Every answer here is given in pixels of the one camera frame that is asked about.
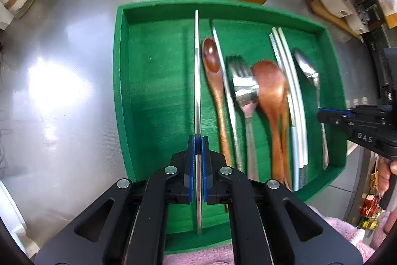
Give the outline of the person's right hand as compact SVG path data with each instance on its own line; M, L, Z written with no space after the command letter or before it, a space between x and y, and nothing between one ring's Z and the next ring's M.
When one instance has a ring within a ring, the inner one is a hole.
M391 175L396 175L396 160L388 162L382 156L378 159L378 190L383 198L390 188ZM396 221L396 208L389 213L389 216L383 226L383 231L387 235L391 231Z

